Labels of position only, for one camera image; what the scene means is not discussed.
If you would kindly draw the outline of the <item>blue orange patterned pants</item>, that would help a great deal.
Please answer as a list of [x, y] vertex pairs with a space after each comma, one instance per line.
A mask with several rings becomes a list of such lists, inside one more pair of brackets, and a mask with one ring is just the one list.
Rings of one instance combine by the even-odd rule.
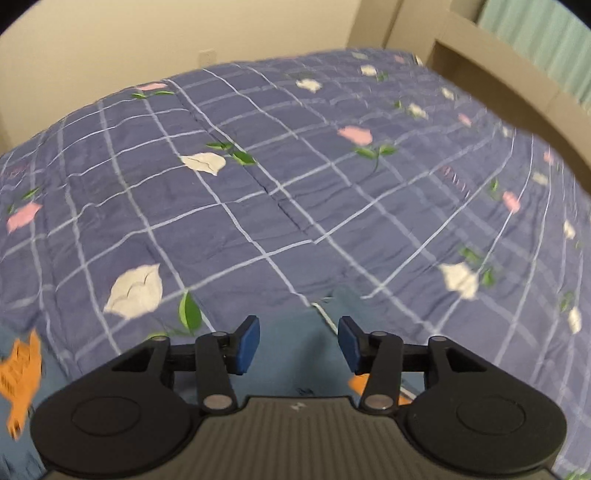
[[[260, 316], [262, 337], [249, 371], [232, 377], [231, 382], [238, 400], [247, 395], [326, 397], [351, 396], [359, 403], [367, 380], [353, 380], [339, 349], [337, 336], [328, 321], [338, 323], [342, 316], [351, 316], [369, 332], [393, 332], [387, 320], [379, 316], [377, 308], [362, 300], [349, 287], [339, 286], [318, 306], [304, 307], [284, 313], [276, 319]], [[1, 325], [1, 362], [16, 353], [17, 340], [28, 348], [29, 333], [17, 333], [12, 327]], [[40, 384], [32, 407], [72, 380], [64, 372], [50, 350], [40, 343]], [[194, 380], [189, 374], [177, 374], [174, 391], [187, 403], [195, 402]], [[44, 467], [31, 440], [28, 425], [17, 440], [8, 433], [6, 423], [11, 403], [1, 394], [1, 479], [39, 479]]]

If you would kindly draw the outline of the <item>blue plaid floral quilt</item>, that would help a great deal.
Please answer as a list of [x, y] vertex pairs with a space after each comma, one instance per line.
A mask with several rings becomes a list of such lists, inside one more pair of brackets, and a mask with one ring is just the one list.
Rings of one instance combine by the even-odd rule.
[[339, 286], [552, 398], [558, 470], [589, 474], [589, 194], [546, 141], [375, 49], [129, 87], [2, 155], [1, 325], [30, 335], [1, 362], [8, 433], [41, 342], [74, 381]]

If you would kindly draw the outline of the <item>beige built-in wardrobe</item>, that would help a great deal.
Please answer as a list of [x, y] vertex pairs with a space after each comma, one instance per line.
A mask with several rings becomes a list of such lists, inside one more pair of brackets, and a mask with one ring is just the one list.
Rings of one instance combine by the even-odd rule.
[[456, 1], [362, 1], [349, 48], [405, 50], [427, 61], [446, 47], [517, 94], [579, 150], [590, 142], [590, 115], [548, 74], [477, 26]]

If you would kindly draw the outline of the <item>teal curtain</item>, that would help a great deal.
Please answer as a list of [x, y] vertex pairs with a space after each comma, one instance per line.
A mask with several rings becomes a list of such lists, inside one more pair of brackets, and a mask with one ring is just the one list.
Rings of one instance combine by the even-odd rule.
[[560, 2], [487, 1], [477, 24], [590, 110], [590, 29]]

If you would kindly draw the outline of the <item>white wall outlet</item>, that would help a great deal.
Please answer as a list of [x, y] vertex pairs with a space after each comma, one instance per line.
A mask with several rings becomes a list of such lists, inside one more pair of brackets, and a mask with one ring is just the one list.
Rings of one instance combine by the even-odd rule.
[[206, 49], [198, 52], [197, 65], [199, 68], [207, 68], [217, 61], [217, 53], [214, 49]]

